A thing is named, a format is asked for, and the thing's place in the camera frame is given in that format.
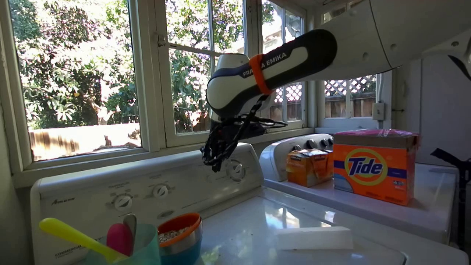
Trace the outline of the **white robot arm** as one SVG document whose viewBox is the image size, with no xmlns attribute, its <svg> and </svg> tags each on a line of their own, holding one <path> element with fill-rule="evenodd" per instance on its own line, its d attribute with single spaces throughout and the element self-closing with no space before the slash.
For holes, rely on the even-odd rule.
<svg viewBox="0 0 471 265">
<path fill-rule="evenodd" d="M 347 80 L 444 53 L 469 66 L 471 0 L 358 0 L 270 52 L 222 62 L 205 85 L 216 121 L 300 80 Z"/>
</svg>

